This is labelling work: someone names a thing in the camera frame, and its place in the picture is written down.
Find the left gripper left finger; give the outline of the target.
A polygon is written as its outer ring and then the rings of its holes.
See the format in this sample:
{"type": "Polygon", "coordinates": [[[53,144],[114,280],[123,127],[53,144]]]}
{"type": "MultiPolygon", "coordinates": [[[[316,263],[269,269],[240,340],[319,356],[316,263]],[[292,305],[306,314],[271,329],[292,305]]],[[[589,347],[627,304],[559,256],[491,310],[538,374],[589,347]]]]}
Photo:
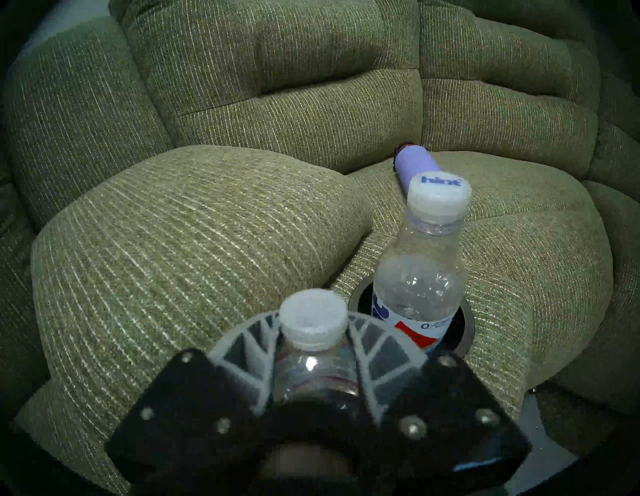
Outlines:
{"type": "Polygon", "coordinates": [[[178,352],[122,419],[105,452],[132,484],[175,459],[222,440],[272,403],[279,311],[228,331],[210,350],[178,352]]]}

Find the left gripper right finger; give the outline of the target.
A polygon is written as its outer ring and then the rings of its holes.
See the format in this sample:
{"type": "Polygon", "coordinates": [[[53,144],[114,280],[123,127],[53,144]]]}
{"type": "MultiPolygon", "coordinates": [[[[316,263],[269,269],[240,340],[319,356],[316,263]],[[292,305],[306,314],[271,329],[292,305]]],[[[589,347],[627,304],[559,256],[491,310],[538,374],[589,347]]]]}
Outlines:
{"type": "Polygon", "coordinates": [[[362,461],[398,483],[504,484],[532,451],[526,434],[452,351],[348,312],[360,395],[362,461]]]}

